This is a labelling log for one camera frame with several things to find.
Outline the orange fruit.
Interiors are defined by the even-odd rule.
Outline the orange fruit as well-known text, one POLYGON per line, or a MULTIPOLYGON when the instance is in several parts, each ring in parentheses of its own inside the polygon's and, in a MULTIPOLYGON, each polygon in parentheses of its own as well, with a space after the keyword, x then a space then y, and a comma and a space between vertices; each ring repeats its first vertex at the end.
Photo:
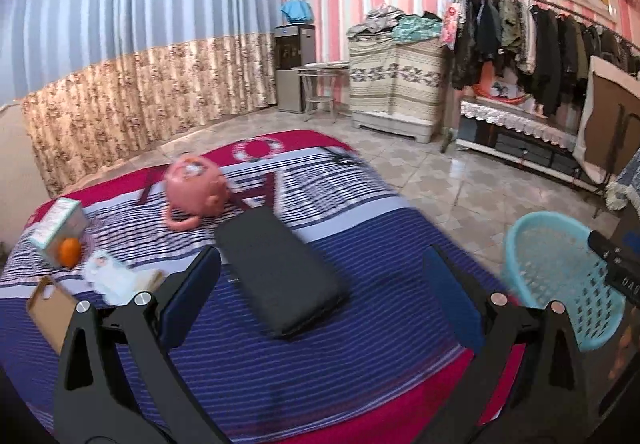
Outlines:
POLYGON ((82 257, 82 245, 78 238, 69 237, 62 240, 58 246, 58 263, 64 268, 73 268, 82 257))

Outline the white crumpled wrapper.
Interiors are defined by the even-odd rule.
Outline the white crumpled wrapper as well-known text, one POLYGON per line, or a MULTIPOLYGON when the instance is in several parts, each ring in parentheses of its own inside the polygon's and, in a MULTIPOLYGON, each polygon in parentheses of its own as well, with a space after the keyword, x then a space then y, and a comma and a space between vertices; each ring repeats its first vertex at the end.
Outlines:
POLYGON ((93 251, 82 266, 82 276, 108 305, 126 305, 140 292, 153 292, 164 281, 159 270, 133 271, 105 250, 93 251))

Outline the white green tissue box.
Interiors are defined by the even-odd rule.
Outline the white green tissue box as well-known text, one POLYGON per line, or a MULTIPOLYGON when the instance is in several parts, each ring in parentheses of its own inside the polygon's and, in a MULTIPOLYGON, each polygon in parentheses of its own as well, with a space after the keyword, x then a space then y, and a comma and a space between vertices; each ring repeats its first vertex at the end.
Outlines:
POLYGON ((40 256, 54 268, 58 263, 58 246, 63 239, 78 238, 81 242, 89 222, 79 200, 58 198, 29 236, 29 242, 40 256))

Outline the brown board white frame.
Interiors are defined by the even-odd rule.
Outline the brown board white frame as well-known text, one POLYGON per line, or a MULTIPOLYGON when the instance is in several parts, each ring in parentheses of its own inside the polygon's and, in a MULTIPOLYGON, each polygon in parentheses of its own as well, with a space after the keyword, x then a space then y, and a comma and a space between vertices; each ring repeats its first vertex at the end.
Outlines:
POLYGON ((592 56, 573 156, 594 184, 603 184, 608 172, 618 175, 634 156, 639 147, 637 123, 628 126, 614 164, 608 163, 624 120, 638 113, 639 81, 612 63, 592 56))

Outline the blue floral fringed cloth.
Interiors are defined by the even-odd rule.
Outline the blue floral fringed cloth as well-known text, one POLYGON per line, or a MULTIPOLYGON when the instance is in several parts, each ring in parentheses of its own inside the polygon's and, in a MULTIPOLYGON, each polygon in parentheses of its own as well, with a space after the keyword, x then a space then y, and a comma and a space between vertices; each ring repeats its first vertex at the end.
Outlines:
POLYGON ((610 211, 620 211, 631 204, 640 213, 640 149, 605 189, 605 203, 610 211))

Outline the pink round plush toy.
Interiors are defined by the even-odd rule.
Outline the pink round plush toy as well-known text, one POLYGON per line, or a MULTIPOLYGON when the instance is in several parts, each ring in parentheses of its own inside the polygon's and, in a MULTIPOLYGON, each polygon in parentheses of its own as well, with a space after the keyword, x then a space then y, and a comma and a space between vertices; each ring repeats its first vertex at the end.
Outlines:
POLYGON ((231 190, 220 167, 195 154, 178 157, 164 174, 167 207, 163 219, 175 232, 194 230, 202 219, 224 213, 231 190))

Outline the pile of folded clothes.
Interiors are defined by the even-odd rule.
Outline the pile of folded clothes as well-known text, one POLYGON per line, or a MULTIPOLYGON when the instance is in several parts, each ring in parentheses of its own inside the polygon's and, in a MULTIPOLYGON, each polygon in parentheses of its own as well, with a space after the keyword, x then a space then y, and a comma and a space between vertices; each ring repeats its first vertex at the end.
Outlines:
POLYGON ((442 19, 431 13, 406 14, 393 5, 381 5, 368 11, 360 24, 346 32, 348 40, 382 36, 398 44, 410 44, 436 39, 442 32, 442 19))

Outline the light blue laundry basket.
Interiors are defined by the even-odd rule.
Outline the light blue laundry basket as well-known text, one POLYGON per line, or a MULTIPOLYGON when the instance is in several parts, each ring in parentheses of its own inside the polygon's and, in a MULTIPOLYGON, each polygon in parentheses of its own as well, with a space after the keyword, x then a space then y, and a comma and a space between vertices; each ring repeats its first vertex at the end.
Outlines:
POLYGON ((522 305, 562 302, 582 352, 604 346, 625 312, 624 296, 605 283, 605 260, 589 248, 592 233, 562 213, 527 213, 506 233, 501 272, 522 305))

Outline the low tv cabinet lace cover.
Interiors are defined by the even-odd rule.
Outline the low tv cabinet lace cover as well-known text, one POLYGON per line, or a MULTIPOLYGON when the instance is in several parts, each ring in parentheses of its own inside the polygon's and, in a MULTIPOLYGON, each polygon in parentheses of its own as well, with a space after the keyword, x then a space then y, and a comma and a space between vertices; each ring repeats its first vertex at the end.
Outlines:
POLYGON ((511 105, 484 98, 462 98, 457 145, 574 188, 588 192, 597 189, 573 156, 575 133, 511 105))

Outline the striped blue red bed blanket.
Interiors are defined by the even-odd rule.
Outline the striped blue red bed blanket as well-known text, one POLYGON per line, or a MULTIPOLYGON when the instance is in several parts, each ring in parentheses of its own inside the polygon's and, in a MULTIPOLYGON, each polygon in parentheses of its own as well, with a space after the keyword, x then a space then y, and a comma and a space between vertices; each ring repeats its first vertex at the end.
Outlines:
MULTIPOLYGON (((295 337, 285 338, 258 310, 225 256, 215 288, 170 358, 204 410, 233 443, 411 443, 446 402, 471 364, 434 293, 423 263, 437 246, 489 293, 496 275, 387 184, 336 138, 294 130, 217 148, 230 187, 253 207, 274 175, 280 221, 334 269, 347 299, 295 337)), ((131 271, 184 271, 216 229, 243 212, 177 233, 162 216, 162 170, 144 169, 66 195, 81 203, 91 249, 131 271)), ((53 206, 38 208, 1 275, 1 365, 37 420, 53 428, 58 353, 27 313, 40 278, 50 276, 96 307, 101 295, 82 265, 52 268, 29 240, 53 206)))

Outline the brown cardboard piece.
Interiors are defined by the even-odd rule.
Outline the brown cardboard piece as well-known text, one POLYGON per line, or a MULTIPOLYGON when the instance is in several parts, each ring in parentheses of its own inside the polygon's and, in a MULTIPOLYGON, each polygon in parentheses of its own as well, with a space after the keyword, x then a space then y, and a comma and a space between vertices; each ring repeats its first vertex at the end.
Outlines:
POLYGON ((50 276, 43 276, 26 302, 26 311, 52 350, 60 355, 77 300, 50 276))

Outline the grey water dispenser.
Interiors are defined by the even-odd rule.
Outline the grey water dispenser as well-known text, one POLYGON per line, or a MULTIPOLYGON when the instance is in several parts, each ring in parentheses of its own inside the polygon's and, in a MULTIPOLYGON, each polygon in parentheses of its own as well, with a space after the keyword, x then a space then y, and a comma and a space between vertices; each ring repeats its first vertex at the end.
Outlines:
POLYGON ((289 24, 274 30, 277 102, 281 112, 304 111, 303 83, 298 68, 316 61, 316 27, 289 24))

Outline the blue and floral curtain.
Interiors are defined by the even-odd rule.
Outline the blue and floral curtain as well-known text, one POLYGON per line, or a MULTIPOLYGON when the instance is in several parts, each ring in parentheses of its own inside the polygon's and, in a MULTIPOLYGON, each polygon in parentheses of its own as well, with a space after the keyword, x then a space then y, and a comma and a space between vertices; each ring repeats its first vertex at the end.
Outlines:
POLYGON ((280 0, 1 0, 1 98, 43 185, 273 105, 280 0))

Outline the blue covered water bottle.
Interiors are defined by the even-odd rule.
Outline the blue covered water bottle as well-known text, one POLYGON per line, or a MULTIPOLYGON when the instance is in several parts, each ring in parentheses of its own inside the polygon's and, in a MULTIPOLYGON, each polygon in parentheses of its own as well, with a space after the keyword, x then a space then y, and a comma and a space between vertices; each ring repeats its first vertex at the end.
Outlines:
POLYGON ((280 12, 287 24, 309 25, 314 22, 314 12, 307 0, 286 0, 280 12))

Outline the clothes rack with dark garments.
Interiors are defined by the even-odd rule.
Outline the clothes rack with dark garments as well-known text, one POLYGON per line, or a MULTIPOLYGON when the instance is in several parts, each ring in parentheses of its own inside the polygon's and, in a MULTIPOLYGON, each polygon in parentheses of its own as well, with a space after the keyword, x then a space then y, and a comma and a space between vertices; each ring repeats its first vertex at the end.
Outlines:
POLYGON ((586 66, 595 55, 627 74, 639 71, 639 45, 583 14, 546 0, 450 0, 457 9, 450 40, 451 86, 480 83, 487 63, 507 69, 545 115, 586 92, 586 66))

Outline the small metal stool table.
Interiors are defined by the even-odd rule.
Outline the small metal stool table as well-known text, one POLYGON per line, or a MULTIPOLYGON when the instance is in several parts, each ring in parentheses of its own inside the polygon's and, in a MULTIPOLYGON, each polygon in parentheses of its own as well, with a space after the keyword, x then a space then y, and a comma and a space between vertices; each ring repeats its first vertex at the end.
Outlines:
POLYGON ((303 117, 309 121, 316 112, 328 112, 337 119, 335 88, 348 75, 347 62, 309 63, 295 68, 302 84, 303 117))

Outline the patterned cloth covered cabinet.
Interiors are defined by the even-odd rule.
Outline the patterned cloth covered cabinet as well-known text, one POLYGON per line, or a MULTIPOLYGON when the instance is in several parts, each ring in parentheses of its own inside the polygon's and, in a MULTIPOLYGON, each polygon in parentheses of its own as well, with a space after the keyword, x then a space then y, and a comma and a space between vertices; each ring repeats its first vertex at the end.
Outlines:
POLYGON ((447 54, 440 41, 365 34, 348 41, 348 52, 354 126, 429 143, 444 111, 447 54))

